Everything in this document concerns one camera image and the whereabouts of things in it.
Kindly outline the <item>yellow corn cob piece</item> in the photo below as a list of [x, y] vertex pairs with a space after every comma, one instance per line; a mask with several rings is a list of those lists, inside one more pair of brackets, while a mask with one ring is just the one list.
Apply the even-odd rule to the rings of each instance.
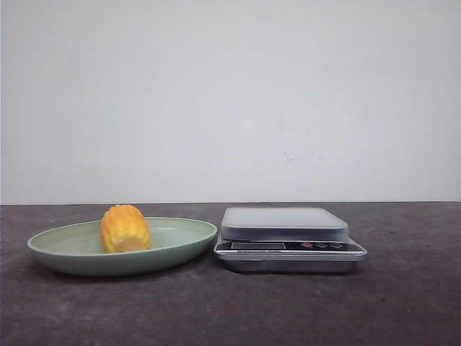
[[106, 253], [151, 248], [151, 233], [144, 215], [134, 205], [114, 205], [101, 219], [100, 238]]

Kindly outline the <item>silver digital kitchen scale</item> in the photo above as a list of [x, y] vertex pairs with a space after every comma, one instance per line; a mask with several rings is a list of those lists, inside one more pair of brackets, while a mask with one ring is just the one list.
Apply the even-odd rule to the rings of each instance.
[[235, 272], [352, 271], [367, 250], [323, 208], [227, 208], [215, 256]]

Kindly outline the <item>light green plate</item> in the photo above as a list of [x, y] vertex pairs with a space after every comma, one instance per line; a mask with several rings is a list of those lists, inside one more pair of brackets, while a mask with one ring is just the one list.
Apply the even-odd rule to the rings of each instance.
[[27, 241], [37, 262], [70, 275], [120, 276], [163, 270], [193, 260], [213, 243], [217, 227], [189, 218], [147, 217], [152, 247], [106, 253], [100, 222], [76, 223], [40, 232]]

